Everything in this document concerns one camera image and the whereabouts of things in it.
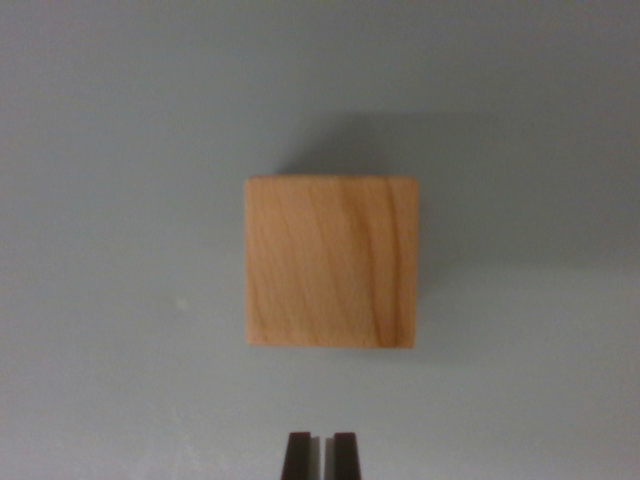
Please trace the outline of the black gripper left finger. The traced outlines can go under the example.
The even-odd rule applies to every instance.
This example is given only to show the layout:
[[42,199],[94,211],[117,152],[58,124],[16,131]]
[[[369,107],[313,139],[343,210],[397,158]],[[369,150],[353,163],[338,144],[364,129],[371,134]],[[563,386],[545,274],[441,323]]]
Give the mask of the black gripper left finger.
[[281,480],[320,478],[320,440],[310,432],[291,432],[288,437]]

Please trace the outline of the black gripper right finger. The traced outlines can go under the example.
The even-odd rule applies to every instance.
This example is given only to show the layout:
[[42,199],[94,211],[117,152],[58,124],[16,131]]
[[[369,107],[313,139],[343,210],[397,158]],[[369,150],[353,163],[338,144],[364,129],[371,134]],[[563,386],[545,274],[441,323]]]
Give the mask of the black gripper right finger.
[[357,436],[339,432],[325,440],[324,480],[361,480]]

